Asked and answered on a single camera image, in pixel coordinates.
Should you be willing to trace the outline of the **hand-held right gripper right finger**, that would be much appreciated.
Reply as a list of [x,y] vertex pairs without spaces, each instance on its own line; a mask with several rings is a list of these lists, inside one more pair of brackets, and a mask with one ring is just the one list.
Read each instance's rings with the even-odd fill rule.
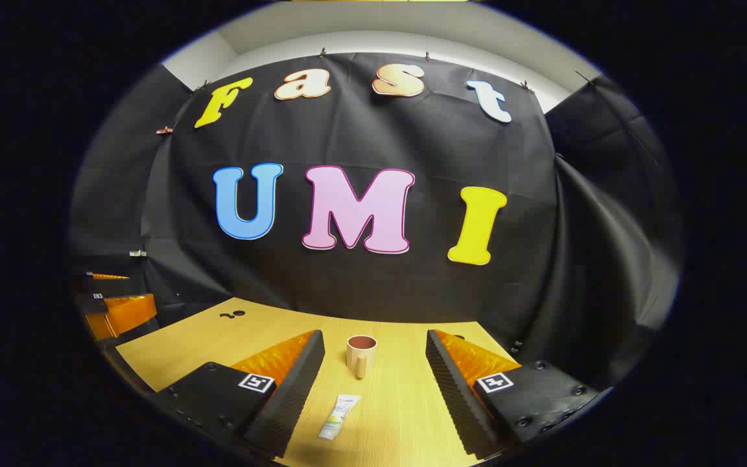
[[597,390],[548,361],[522,365],[462,337],[429,330],[425,355],[468,454],[518,454],[599,404]]

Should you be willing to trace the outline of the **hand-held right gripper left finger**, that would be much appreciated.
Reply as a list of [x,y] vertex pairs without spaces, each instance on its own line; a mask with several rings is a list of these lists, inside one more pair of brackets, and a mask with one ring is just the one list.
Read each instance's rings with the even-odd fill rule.
[[311,330],[236,365],[204,363],[153,403],[223,449],[282,458],[325,354],[323,332]]

